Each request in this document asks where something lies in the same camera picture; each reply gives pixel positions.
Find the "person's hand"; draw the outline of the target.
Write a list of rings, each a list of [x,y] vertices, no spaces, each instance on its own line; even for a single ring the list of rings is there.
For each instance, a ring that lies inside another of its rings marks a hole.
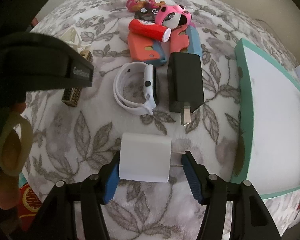
[[[2,122],[0,122],[0,133],[2,130]],[[2,147],[2,161],[8,168],[17,166],[18,159],[21,154],[21,142],[15,132],[11,130]],[[9,210],[15,207],[20,198],[19,177],[9,176],[0,168],[0,208]]]

